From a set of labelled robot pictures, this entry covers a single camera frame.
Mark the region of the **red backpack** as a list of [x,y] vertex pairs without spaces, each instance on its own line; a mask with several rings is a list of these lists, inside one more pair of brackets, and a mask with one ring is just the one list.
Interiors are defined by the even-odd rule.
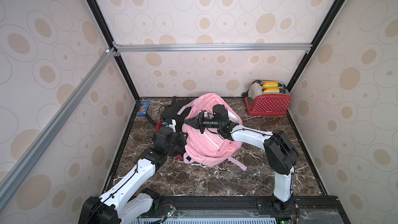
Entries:
[[[170,153],[172,152],[172,145],[171,145],[172,133],[173,130],[171,128],[158,123],[153,141],[154,150],[163,153],[167,156],[170,156]],[[180,161],[183,160],[183,156],[181,155],[170,156],[170,157],[174,157]]]

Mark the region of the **pink backpack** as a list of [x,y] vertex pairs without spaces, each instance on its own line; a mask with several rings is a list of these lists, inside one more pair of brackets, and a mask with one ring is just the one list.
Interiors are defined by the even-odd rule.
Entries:
[[[239,124],[243,123],[239,115],[215,93],[206,93],[192,100],[187,105],[191,106],[191,111],[186,118],[190,119],[196,117],[201,111],[212,112],[212,108],[217,104],[224,105],[227,108],[230,120]],[[211,167],[216,166],[225,160],[229,160],[240,167],[243,171],[247,170],[245,165],[232,157],[233,154],[241,148],[243,144],[242,142],[222,139],[216,133],[215,129],[212,131],[205,130],[202,134],[199,130],[183,124],[182,131],[188,133],[187,145],[185,146],[186,152],[183,155],[184,163],[190,164],[197,162],[204,166]]]

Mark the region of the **black backpack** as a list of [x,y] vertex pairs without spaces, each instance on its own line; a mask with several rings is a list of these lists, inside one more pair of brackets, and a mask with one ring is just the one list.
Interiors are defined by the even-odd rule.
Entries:
[[153,120],[148,113],[145,118],[155,127],[155,129],[157,128],[158,123],[168,126],[167,120],[175,119],[177,122],[176,132],[181,132],[184,120],[191,111],[191,106],[187,106],[191,101],[192,100],[190,99],[177,100],[174,97],[170,105],[164,106],[164,110],[160,113],[158,120]]

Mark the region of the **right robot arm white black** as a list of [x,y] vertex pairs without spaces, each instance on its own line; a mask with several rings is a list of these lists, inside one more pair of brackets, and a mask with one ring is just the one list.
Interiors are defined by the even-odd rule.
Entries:
[[299,153],[285,132],[265,132],[247,128],[232,121],[227,108],[221,104],[215,105],[211,114],[201,111],[196,117],[185,119],[184,124],[200,130],[202,134],[206,129],[216,129],[217,134],[223,139],[243,142],[264,150],[274,171],[275,184],[271,202],[273,210],[276,213],[284,213],[294,205],[292,178]]

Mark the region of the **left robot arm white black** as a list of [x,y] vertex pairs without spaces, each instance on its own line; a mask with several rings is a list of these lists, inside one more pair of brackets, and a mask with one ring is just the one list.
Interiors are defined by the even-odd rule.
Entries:
[[136,165],[110,190],[99,197],[90,197],[83,204],[80,224],[124,224],[150,211],[157,194],[152,190],[134,194],[165,164],[168,157],[185,153],[188,134],[161,127],[152,143],[140,155]]

